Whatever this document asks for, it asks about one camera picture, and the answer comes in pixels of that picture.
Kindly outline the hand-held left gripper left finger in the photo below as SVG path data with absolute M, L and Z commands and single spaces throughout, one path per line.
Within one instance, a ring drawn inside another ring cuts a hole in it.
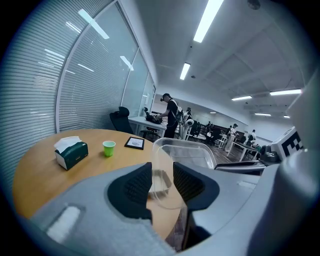
M 150 162 L 86 178 L 42 206 L 32 237 L 49 256 L 173 256 L 147 208 Z

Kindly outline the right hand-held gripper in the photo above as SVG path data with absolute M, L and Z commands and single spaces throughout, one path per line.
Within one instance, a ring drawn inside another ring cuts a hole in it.
M 301 138 L 293 126 L 271 144 L 264 145 L 260 151 L 260 160 L 279 163 L 294 153 L 303 150 Z

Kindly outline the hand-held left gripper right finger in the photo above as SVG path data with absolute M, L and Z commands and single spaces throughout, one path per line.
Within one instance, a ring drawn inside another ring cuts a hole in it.
M 173 183 L 187 208 L 182 249 L 226 225 L 249 199 L 260 176 L 173 163 Z

